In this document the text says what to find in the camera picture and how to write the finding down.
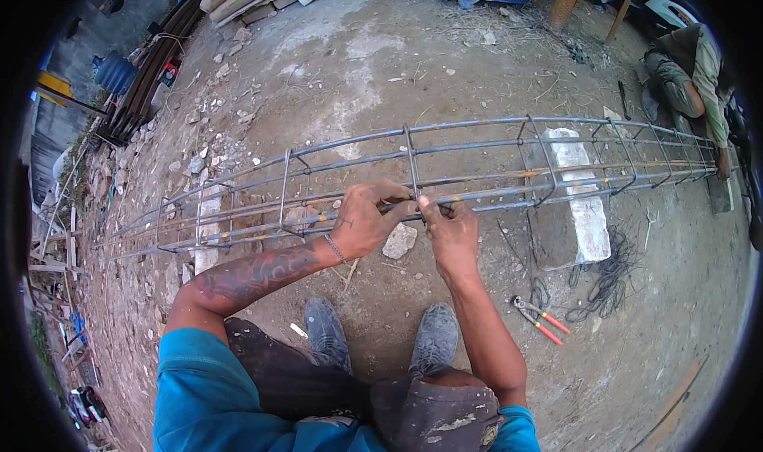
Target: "person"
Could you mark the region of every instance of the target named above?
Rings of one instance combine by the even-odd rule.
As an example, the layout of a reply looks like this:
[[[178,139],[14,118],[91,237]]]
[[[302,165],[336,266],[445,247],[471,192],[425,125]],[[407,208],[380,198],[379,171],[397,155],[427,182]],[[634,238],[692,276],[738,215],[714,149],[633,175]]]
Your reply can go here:
[[[155,450],[539,450],[527,367],[477,269],[476,214],[390,180],[347,189],[329,235],[217,265],[177,293],[159,344]],[[396,204],[382,215],[382,201]],[[305,308],[310,352],[227,316],[324,268],[367,255],[420,210],[453,298],[421,319],[405,377],[352,376],[337,312]],[[463,334],[472,374],[451,366]]]
[[[657,99],[690,121],[704,118],[704,129],[715,142],[719,180],[731,175],[728,138],[729,125],[723,111],[733,94],[729,70],[723,63],[720,49],[710,30],[703,23],[657,38],[644,54],[649,73],[644,90],[644,112],[654,123],[657,120]]]

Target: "wall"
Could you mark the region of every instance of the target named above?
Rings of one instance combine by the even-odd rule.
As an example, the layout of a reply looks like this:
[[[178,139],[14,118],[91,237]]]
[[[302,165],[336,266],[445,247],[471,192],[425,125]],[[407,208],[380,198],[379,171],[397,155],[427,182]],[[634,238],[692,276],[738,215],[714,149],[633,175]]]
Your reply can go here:
[[[146,27],[159,22],[176,0],[125,0],[116,14],[106,18],[88,0],[82,0],[74,17],[81,17],[77,33],[52,43],[50,59],[44,69],[65,78],[72,85],[74,98],[84,103],[98,93],[95,72],[91,63],[94,56],[104,57],[111,50],[127,56],[140,46],[149,35]],[[85,128],[87,113],[75,107],[63,107],[48,100],[40,100],[31,135],[32,193],[40,203],[52,185],[52,165],[61,153],[77,140]]]

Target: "pliers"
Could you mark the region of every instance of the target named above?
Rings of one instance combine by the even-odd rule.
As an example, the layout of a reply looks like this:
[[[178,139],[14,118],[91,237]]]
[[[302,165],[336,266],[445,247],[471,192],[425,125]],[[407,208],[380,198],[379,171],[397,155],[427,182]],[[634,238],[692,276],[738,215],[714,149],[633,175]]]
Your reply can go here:
[[[513,304],[514,306],[517,307],[517,309],[520,310],[520,313],[522,314],[522,316],[527,318],[527,321],[534,324],[535,327],[538,328],[541,333],[544,333],[546,336],[548,336],[551,339],[551,341],[557,343],[559,346],[562,345],[562,342],[559,340],[559,338],[554,336],[553,333],[549,332],[548,329],[546,329],[543,325],[541,325],[538,320],[540,320],[540,318],[545,318],[546,320],[548,320],[549,323],[561,329],[564,333],[567,333],[567,334],[570,333],[570,330],[568,330],[567,327],[561,324],[560,322],[556,321],[556,319],[553,316],[544,312],[543,310],[533,305],[532,303],[525,302],[521,296],[519,295],[514,296]],[[533,317],[529,315],[529,313],[527,312],[528,309],[531,309],[532,311],[538,313],[539,315],[538,320],[533,319]]]

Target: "blue t-shirt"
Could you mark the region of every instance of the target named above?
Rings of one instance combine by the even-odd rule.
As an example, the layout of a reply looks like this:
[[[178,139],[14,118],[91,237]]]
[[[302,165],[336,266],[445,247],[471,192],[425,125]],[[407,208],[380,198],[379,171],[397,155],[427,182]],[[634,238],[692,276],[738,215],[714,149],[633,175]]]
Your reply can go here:
[[[385,450],[371,428],[348,418],[290,422],[265,414],[254,382],[233,352],[199,329],[179,329],[162,338],[157,388],[154,450]],[[507,406],[501,413],[508,419],[492,451],[540,450],[527,409]]]

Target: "gray shoe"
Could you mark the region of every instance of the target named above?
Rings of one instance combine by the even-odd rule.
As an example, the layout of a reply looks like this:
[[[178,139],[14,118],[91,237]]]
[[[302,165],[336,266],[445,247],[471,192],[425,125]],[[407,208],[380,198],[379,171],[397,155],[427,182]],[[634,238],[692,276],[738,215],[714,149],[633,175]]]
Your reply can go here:
[[[644,108],[646,119],[649,120],[650,123],[657,123],[657,108],[659,103],[652,96],[652,93],[649,92],[648,84],[644,86],[644,89],[641,91],[641,104]]]
[[[335,367],[352,374],[347,338],[331,302],[322,296],[310,298],[304,307],[304,325],[313,349],[312,363]]]
[[[445,303],[435,303],[426,309],[416,333],[414,354],[408,373],[430,376],[449,367],[459,342],[459,323],[453,309]]]

